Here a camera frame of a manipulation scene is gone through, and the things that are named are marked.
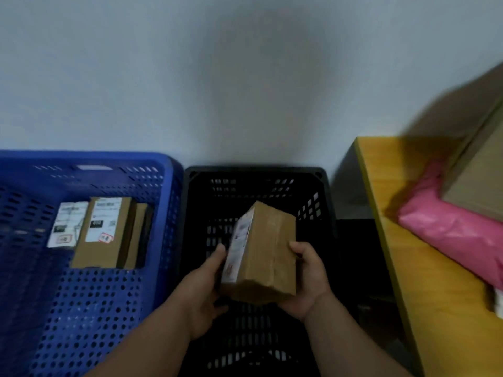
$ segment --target blue plastic crate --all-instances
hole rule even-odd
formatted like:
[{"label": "blue plastic crate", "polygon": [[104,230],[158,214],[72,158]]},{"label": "blue plastic crate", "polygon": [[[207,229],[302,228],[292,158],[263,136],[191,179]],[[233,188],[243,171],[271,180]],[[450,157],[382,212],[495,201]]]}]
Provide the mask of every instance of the blue plastic crate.
[{"label": "blue plastic crate", "polygon": [[[83,375],[163,302],[182,177],[157,153],[0,151],[4,375]],[[142,269],[72,269],[73,251],[45,247],[59,204],[91,196],[154,206]]]}]

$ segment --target black plastic crate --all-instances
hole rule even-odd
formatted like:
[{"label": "black plastic crate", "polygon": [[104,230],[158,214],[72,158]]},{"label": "black plastic crate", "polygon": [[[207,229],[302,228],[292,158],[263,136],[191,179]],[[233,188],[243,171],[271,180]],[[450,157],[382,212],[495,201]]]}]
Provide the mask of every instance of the black plastic crate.
[{"label": "black plastic crate", "polygon": [[[336,217],[321,168],[188,168],[177,235],[179,279],[199,267],[218,243],[228,248],[234,224],[257,200],[297,217],[297,240],[310,242],[317,250],[332,290],[348,305]],[[317,372],[302,323],[275,304],[224,303],[229,312],[191,343],[181,374],[256,374],[263,368]]]}]

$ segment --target yellow wooden table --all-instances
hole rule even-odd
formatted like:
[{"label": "yellow wooden table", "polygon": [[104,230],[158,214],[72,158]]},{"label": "yellow wooden table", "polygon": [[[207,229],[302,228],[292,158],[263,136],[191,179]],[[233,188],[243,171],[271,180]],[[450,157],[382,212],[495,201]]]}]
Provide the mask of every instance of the yellow wooden table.
[{"label": "yellow wooden table", "polygon": [[407,191],[447,138],[355,140],[400,315],[425,376],[503,376],[503,320],[488,310],[487,286],[396,223]]}]

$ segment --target cardboard box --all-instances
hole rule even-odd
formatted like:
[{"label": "cardboard box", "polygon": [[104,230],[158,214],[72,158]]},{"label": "cardboard box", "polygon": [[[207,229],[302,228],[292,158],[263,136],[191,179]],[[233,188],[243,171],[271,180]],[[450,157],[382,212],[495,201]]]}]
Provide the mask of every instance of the cardboard box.
[{"label": "cardboard box", "polygon": [[296,293],[295,217],[255,202],[236,224],[220,290],[252,304],[280,302]]},{"label": "cardboard box", "polygon": [[131,197],[93,197],[72,267],[124,267],[135,215],[136,202]]},{"label": "cardboard box", "polygon": [[449,160],[442,199],[503,221],[503,99]]},{"label": "cardboard box", "polygon": [[134,219],[131,242],[127,253],[124,268],[131,270],[145,265],[146,248],[152,224],[154,210],[146,203],[136,205],[136,216]]},{"label": "cardboard box", "polygon": [[89,202],[62,202],[52,226],[47,247],[75,247]]}]

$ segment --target pink plastic package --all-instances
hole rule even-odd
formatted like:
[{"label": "pink plastic package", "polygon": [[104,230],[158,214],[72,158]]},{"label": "pink plastic package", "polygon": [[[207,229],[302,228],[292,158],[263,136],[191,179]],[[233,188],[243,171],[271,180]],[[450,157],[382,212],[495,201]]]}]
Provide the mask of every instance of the pink plastic package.
[{"label": "pink plastic package", "polygon": [[398,222],[449,258],[503,290],[503,223],[439,198],[444,161],[434,160],[398,211]]}]

